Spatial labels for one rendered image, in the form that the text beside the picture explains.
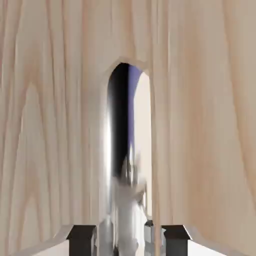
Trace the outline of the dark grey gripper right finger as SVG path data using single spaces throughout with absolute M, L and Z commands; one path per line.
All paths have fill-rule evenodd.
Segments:
M 162 225 L 166 256 L 228 256 L 228 251 L 214 244 L 191 226 Z

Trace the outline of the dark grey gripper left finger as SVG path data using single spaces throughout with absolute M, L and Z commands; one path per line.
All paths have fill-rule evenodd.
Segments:
M 63 225 L 51 239 L 10 256 L 97 256 L 96 225 Z

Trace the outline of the light wood drawer front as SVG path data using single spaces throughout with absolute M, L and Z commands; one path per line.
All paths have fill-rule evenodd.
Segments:
M 0 0 L 0 256 L 104 216 L 120 62 L 150 78 L 155 223 L 256 256 L 256 0 Z

